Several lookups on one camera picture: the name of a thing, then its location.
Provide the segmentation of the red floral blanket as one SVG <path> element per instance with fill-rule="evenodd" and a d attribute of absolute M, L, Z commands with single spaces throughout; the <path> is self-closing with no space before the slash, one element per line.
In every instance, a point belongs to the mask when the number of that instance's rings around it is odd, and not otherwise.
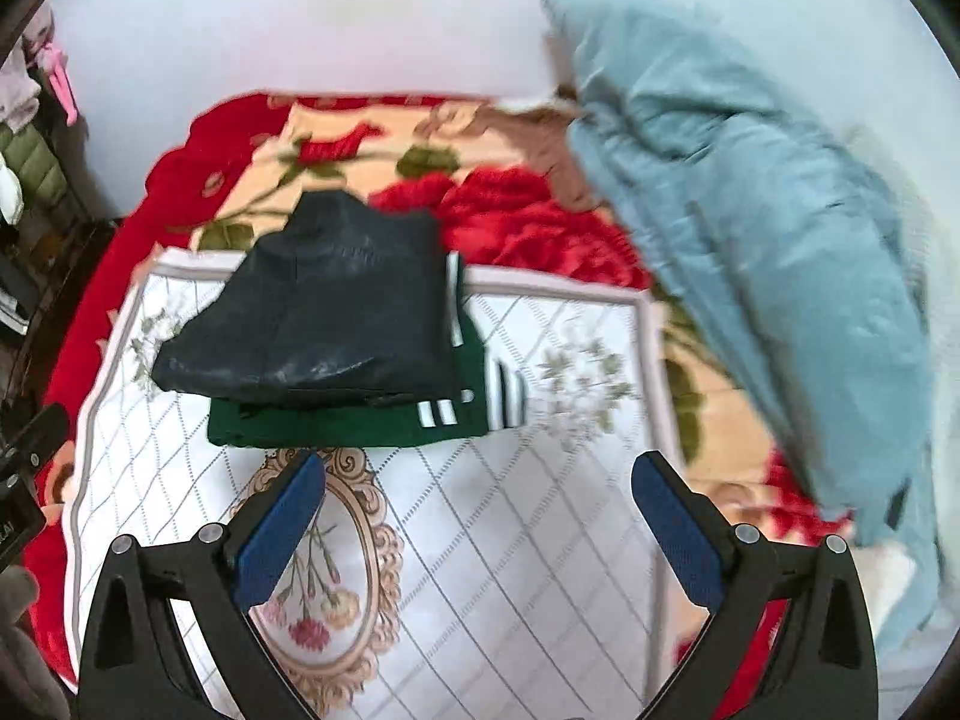
<path fill-rule="evenodd" d="M 640 259 L 608 213 L 594 211 L 568 166 L 562 122 L 551 112 L 517 119 L 473 101 L 444 98 L 280 98 L 249 94 L 218 104 L 146 177 L 145 196 L 99 260 L 53 366 L 47 394 L 75 421 L 91 394 L 127 294 L 149 262 L 169 250 L 195 254 L 212 218 L 275 231 L 302 192 L 306 174 L 281 182 L 275 146 L 296 137 L 334 143 L 355 138 L 358 153 L 338 163 L 325 185 L 395 210 L 425 210 L 444 241 L 472 265 L 534 271 L 583 284 L 643 289 Z M 755 447 L 745 400 L 692 356 L 662 365 L 679 397 L 672 426 L 683 436 L 697 413 L 726 413 L 745 454 L 726 461 L 716 493 L 732 514 L 767 535 L 811 543 L 828 523 L 800 494 L 784 461 Z M 65 637 L 67 545 L 64 516 L 26 553 L 39 596 L 31 624 L 37 647 L 71 676 L 80 644 Z"/>

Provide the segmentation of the white floral quilted sheet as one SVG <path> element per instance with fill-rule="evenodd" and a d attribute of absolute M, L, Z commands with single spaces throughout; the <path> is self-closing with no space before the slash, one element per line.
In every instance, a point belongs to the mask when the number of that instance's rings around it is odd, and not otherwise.
<path fill-rule="evenodd" d="M 285 466 L 222 449 L 206 401 L 149 363 L 238 266 L 169 250 L 128 291 L 78 418 L 64 626 L 82 642 L 107 546 L 190 538 Z M 467 312 L 524 379 L 526 421 L 325 454 L 327 494 L 268 603 L 265 644 L 324 718 L 633 718 L 669 673 L 669 574 L 630 470 L 675 431 L 640 291 L 472 266 Z"/>

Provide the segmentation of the black leather jacket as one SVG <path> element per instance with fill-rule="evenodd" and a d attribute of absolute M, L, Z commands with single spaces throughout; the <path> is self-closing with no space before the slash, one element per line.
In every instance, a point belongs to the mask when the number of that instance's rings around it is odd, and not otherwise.
<path fill-rule="evenodd" d="M 436 220 L 301 195 L 223 291 L 161 344 L 163 390 L 270 408 L 394 405 L 457 387 Z"/>

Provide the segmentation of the clothes rack with garments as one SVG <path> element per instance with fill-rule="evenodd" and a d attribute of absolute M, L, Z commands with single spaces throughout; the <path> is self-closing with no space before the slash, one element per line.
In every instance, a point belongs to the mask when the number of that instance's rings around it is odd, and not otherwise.
<path fill-rule="evenodd" d="M 57 128 L 80 120 L 67 64 L 52 8 L 41 5 L 2 65 L 2 328 L 15 337 L 28 333 L 88 221 L 52 144 Z"/>

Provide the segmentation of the light blue jacket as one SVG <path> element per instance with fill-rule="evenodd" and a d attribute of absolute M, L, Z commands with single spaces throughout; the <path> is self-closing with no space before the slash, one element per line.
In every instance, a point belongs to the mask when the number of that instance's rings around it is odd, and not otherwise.
<path fill-rule="evenodd" d="M 568 143 L 647 268 L 750 398 L 791 472 L 856 546 L 916 561 L 875 638 L 939 595 L 932 366 L 882 177 L 703 15 L 658 0 L 544 0 L 581 115 Z"/>

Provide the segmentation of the white fleece garment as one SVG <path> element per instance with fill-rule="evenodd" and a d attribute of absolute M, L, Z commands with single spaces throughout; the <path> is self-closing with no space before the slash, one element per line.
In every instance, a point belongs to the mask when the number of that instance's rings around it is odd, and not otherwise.
<path fill-rule="evenodd" d="M 851 550 L 874 637 L 884 629 L 890 614 L 907 593 L 916 574 L 916 561 L 895 539 Z"/>

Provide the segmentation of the green folded garment white stripes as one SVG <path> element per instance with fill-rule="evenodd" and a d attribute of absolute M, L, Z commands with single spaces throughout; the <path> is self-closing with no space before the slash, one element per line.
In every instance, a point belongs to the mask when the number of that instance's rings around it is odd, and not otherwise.
<path fill-rule="evenodd" d="M 238 449 L 421 447 L 471 439 L 527 421 L 527 385 L 483 343 L 466 306 L 464 261 L 446 257 L 449 333 L 459 388 L 441 400 L 285 410 L 213 400 L 206 438 Z"/>

